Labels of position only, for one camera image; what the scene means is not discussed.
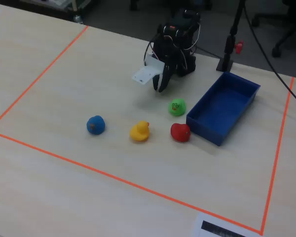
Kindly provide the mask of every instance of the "orange tape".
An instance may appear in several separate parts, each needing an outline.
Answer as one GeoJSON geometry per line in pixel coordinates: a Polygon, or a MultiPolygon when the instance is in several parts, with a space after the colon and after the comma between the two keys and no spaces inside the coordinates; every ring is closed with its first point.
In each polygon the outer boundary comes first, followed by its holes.
{"type": "Polygon", "coordinates": [[[25,143],[25,142],[21,142],[21,141],[19,141],[19,140],[16,140],[16,139],[14,139],[14,138],[11,138],[11,137],[8,137],[8,136],[2,135],[2,134],[0,134],[0,137],[3,137],[3,138],[8,139],[8,140],[10,140],[10,141],[16,142],[16,143],[21,144],[21,145],[23,145],[23,146],[26,146],[26,147],[32,148],[32,149],[37,150],[37,151],[39,151],[39,152],[45,153],[45,154],[47,154],[47,155],[50,155],[50,156],[53,156],[53,157],[56,157],[56,158],[62,159],[62,160],[67,161],[67,162],[69,162],[69,163],[72,163],[72,164],[75,164],[75,165],[81,166],[81,167],[83,167],[83,168],[86,168],[86,169],[92,170],[92,171],[97,172],[97,173],[99,173],[99,174],[103,174],[103,175],[105,175],[105,176],[107,176],[107,177],[110,177],[110,178],[112,178],[112,179],[118,180],[118,181],[120,181],[120,182],[123,182],[123,183],[125,183],[125,184],[131,185],[131,186],[133,186],[133,187],[135,187],[135,188],[138,188],[138,189],[144,190],[144,191],[146,191],[146,192],[148,192],[148,193],[151,193],[151,194],[157,195],[157,196],[159,196],[159,197],[165,198],[165,199],[167,199],[167,200],[170,200],[170,201],[176,202],[176,203],[181,204],[181,205],[183,205],[183,206],[187,206],[187,207],[192,208],[192,209],[194,209],[194,210],[204,212],[204,213],[206,213],[206,214],[208,214],[208,215],[211,215],[211,216],[215,216],[215,217],[217,217],[217,218],[219,218],[219,219],[222,219],[222,220],[224,220],[224,221],[230,222],[230,223],[232,223],[232,224],[234,224],[234,225],[240,226],[240,227],[245,228],[245,229],[247,229],[247,230],[249,230],[249,231],[253,231],[253,232],[258,233],[258,234],[260,233],[260,231],[254,229],[254,228],[251,228],[251,227],[249,227],[249,226],[246,226],[246,225],[244,225],[244,224],[241,224],[241,223],[239,223],[239,222],[236,222],[236,221],[233,221],[233,220],[231,220],[231,219],[225,218],[225,217],[223,217],[223,216],[217,215],[217,214],[215,214],[215,213],[213,213],[213,212],[210,212],[210,211],[204,210],[204,209],[202,209],[202,208],[199,208],[199,207],[196,207],[196,206],[190,205],[190,204],[188,204],[188,203],[186,203],[186,202],[183,202],[183,201],[180,201],[180,200],[174,199],[174,198],[172,198],[172,197],[169,197],[169,196],[166,196],[166,195],[164,195],[164,194],[158,193],[158,192],[153,191],[153,190],[151,190],[151,189],[147,189],[147,188],[145,188],[145,187],[143,187],[143,186],[140,186],[140,185],[138,185],[138,184],[132,183],[132,182],[130,182],[130,181],[128,181],[128,180],[125,180],[125,179],[119,178],[119,177],[117,177],[117,176],[115,176],[115,175],[112,175],[112,174],[106,173],[106,172],[104,172],[104,171],[98,170],[98,169],[96,169],[96,168],[90,167],[90,166],[88,166],[88,165],[86,165],[86,164],[83,164],[83,163],[77,162],[77,161],[72,160],[72,159],[68,159],[68,158],[62,157],[62,156],[60,156],[60,155],[57,155],[57,154],[54,154],[54,153],[51,153],[51,152],[48,152],[48,151],[45,151],[45,150],[43,150],[43,149],[41,149],[41,148],[38,148],[38,147],[32,146],[32,145],[30,145],[30,144],[27,144],[27,143],[25,143]]]}
{"type": "Polygon", "coordinates": [[[67,45],[67,47],[51,62],[51,64],[48,65],[48,67],[33,81],[28,88],[26,88],[25,91],[9,106],[9,108],[6,109],[6,111],[3,112],[3,114],[0,116],[0,120],[12,109],[12,107],[18,103],[18,101],[26,94],[26,92],[31,89],[31,87],[50,69],[51,66],[73,45],[74,42],[77,41],[78,38],[88,29],[88,26],[84,27],[84,29],[79,33],[79,35],[74,38],[73,41],[71,41],[70,44],[67,45]]]}
{"type": "MultiPolygon", "coordinates": [[[[293,84],[294,84],[294,78],[292,78],[292,80],[291,80],[291,85],[290,85],[290,89],[291,90],[293,88],[293,84]]],[[[271,176],[270,186],[268,188],[268,194],[267,194],[267,199],[266,199],[266,204],[265,204],[265,209],[264,209],[264,214],[263,214],[263,219],[262,219],[261,232],[260,232],[260,235],[261,236],[264,233],[264,228],[265,228],[265,223],[266,223],[268,208],[269,208],[270,202],[271,202],[271,196],[272,196],[274,178],[275,178],[275,173],[276,173],[278,156],[279,156],[280,150],[281,150],[282,137],[283,137],[283,132],[284,132],[284,126],[285,126],[287,109],[288,109],[288,106],[290,104],[290,97],[291,97],[291,94],[288,93],[287,100],[286,100],[286,105],[285,105],[285,109],[284,109],[284,113],[283,113],[283,119],[282,119],[282,125],[281,125],[280,135],[278,137],[278,142],[277,142],[277,148],[276,148],[276,154],[275,154],[275,160],[274,160],[274,165],[273,165],[273,170],[272,170],[272,176],[271,176]]]]}

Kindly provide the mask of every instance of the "blue box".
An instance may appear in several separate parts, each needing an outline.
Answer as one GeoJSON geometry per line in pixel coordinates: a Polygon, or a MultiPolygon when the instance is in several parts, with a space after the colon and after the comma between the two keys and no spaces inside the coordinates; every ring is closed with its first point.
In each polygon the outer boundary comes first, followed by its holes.
{"type": "Polygon", "coordinates": [[[220,146],[252,103],[260,85],[223,73],[186,116],[191,132],[220,146]]]}

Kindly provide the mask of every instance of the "green toy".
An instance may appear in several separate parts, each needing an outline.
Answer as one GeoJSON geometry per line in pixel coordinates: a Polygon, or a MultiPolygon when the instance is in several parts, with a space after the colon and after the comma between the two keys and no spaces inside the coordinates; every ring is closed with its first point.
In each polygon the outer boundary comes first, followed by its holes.
{"type": "Polygon", "coordinates": [[[186,107],[183,99],[174,99],[169,104],[169,112],[174,116],[181,116],[185,113],[186,107]]]}

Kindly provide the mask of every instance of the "white label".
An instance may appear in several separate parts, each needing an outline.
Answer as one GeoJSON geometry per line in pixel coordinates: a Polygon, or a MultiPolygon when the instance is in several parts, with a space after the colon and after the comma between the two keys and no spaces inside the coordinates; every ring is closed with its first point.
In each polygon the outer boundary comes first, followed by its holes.
{"type": "Polygon", "coordinates": [[[192,237],[261,237],[259,234],[200,212],[197,215],[192,237]]]}
{"type": "Polygon", "coordinates": [[[164,68],[164,62],[153,58],[151,55],[146,56],[145,62],[146,66],[140,68],[140,70],[132,77],[133,80],[139,82],[142,85],[145,85],[154,76],[161,75],[164,68]]]}

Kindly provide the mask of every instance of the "red object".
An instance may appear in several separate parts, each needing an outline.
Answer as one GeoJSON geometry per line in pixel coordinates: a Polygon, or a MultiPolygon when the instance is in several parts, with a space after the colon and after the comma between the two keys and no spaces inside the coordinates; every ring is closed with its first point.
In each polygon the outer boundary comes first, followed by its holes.
{"type": "Polygon", "coordinates": [[[178,142],[187,142],[191,135],[189,126],[186,124],[174,123],[171,126],[171,136],[178,142]]]}
{"type": "Polygon", "coordinates": [[[236,53],[240,54],[243,47],[243,40],[235,45],[236,53]]]}

